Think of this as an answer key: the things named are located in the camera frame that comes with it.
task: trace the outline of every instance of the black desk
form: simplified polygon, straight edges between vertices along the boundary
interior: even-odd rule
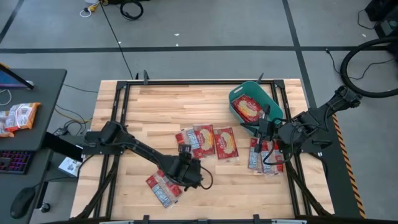
[[[4,223],[29,223],[33,209],[37,206],[49,168],[52,150],[43,147],[48,135],[49,125],[55,104],[58,100],[63,81],[67,74],[64,69],[13,69],[13,71],[35,83],[33,90],[11,90],[12,101],[7,106],[0,106],[0,111],[9,110],[18,103],[40,102],[33,128],[15,132],[14,138],[0,138],[0,150],[36,151],[26,175],[0,174],[0,219]],[[1,94],[0,100],[7,100],[7,94]],[[10,217],[10,207],[15,196],[25,187],[36,187],[36,195],[27,214],[20,219]]]

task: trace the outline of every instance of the computer mouse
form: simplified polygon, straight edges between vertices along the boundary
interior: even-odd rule
[[[35,194],[36,190],[34,187],[26,187],[22,189],[11,205],[10,216],[15,219],[22,218],[28,211]]]

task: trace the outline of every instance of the wooden tabletop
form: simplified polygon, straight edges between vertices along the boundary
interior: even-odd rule
[[[292,116],[307,110],[299,79],[286,79],[285,89]],[[91,129],[99,131],[110,120],[117,81],[102,81]],[[269,177],[255,174],[248,166],[250,135],[240,127],[229,112],[228,93],[236,85],[174,85],[133,86],[130,89],[126,124],[129,133],[163,154],[177,154],[175,134],[193,124],[211,123],[215,128],[231,126],[239,151],[239,161],[219,162],[215,157],[201,160],[214,176],[210,190],[190,189],[184,192],[174,207],[165,209],[146,179],[157,167],[140,156],[126,151],[120,159],[113,203],[112,220],[142,220],[150,215],[154,220],[174,219],[247,219],[293,218],[292,202],[286,173]],[[269,85],[263,89],[272,96]],[[119,105],[123,101],[121,94]],[[333,213],[333,206],[322,163],[309,155],[301,155],[308,188]],[[71,217],[78,215],[98,188],[103,156],[94,156],[81,169]],[[210,183],[202,172],[203,185]],[[303,200],[296,186],[300,211]],[[103,197],[104,215],[108,193]]]

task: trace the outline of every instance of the green basket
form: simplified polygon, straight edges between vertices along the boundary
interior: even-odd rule
[[[238,119],[240,123],[243,123],[244,120],[238,115],[238,113],[235,111],[235,109],[232,107],[232,102],[240,97],[241,95],[247,95],[251,98],[253,98],[257,103],[260,104],[260,106],[264,106],[265,104],[268,104],[270,106],[270,113],[268,116],[268,120],[272,121],[274,118],[283,118],[284,114],[281,110],[281,108],[275,103],[274,100],[272,100],[271,97],[261,88],[260,85],[258,85],[256,82],[253,81],[247,81],[242,83],[240,86],[236,87],[229,93],[229,110],[231,111],[232,114],[234,114],[235,118]],[[254,133],[248,129],[245,128],[245,130],[250,134],[254,135]]]

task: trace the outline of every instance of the keyboard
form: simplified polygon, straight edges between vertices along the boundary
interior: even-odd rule
[[[0,151],[0,174],[26,174],[34,152]]]

